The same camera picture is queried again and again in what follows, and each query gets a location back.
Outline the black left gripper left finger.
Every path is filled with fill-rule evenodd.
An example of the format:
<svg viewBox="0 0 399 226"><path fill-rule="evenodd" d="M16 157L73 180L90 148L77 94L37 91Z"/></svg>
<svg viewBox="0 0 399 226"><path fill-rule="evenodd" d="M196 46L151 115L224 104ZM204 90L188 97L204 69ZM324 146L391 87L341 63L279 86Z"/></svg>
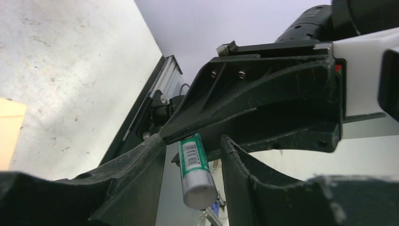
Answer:
<svg viewBox="0 0 399 226"><path fill-rule="evenodd" d="M73 179L0 174L3 226L153 226L166 144L155 134L127 153Z"/></svg>

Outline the cream paper envelope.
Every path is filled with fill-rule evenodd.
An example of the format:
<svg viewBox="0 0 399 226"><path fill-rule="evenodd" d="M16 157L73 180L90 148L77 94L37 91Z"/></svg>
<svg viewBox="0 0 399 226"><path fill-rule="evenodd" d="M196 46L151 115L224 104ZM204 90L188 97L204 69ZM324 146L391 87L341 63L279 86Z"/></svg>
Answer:
<svg viewBox="0 0 399 226"><path fill-rule="evenodd" d="M27 106L7 99L0 100L0 170L9 169L26 114Z"/></svg>

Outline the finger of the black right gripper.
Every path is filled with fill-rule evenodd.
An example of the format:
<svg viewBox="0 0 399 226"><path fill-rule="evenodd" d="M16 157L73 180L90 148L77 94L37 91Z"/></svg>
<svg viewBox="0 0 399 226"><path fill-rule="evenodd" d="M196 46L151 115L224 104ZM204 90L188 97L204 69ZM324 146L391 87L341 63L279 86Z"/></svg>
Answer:
<svg viewBox="0 0 399 226"><path fill-rule="evenodd" d="M248 152L331 153L342 137L342 80L327 55L216 57L160 130L167 144L200 133L209 159L226 135Z"/></svg>

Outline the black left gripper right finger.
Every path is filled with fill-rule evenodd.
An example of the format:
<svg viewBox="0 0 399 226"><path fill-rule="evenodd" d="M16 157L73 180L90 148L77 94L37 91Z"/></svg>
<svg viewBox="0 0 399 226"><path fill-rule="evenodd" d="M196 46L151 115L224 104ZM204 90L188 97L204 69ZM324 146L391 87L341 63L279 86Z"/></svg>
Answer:
<svg viewBox="0 0 399 226"><path fill-rule="evenodd" d="M396 226L399 182L369 176L301 181L262 163L230 137L220 143L231 226Z"/></svg>

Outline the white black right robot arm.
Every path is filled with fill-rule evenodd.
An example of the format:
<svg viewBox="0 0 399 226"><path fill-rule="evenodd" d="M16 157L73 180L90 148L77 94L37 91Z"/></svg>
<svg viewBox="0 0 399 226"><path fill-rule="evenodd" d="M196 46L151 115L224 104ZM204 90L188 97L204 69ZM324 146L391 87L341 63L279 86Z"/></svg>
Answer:
<svg viewBox="0 0 399 226"><path fill-rule="evenodd" d="M167 144L200 133L248 152L330 153L343 124L399 118L399 3L334 0L303 12L274 43L217 48L160 129Z"/></svg>

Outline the green white glue stick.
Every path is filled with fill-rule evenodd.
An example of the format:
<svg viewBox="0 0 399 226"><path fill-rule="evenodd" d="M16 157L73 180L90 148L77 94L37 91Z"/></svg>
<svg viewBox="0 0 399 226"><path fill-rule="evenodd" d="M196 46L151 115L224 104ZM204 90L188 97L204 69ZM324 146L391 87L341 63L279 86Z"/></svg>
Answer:
<svg viewBox="0 0 399 226"><path fill-rule="evenodd" d="M211 207L218 197L199 133L178 144L184 204L194 210Z"/></svg>

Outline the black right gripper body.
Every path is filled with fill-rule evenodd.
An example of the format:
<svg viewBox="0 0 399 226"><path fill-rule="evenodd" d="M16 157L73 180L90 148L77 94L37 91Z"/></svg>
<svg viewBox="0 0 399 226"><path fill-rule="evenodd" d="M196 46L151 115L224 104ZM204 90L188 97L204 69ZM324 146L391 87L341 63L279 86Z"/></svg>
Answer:
<svg viewBox="0 0 399 226"><path fill-rule="evenodd" d="M318 40L300 40L250 46L238 46L234 41L216 49L217 61L257 55L259 58L327 56L332 57L332 43Z"/></svg>

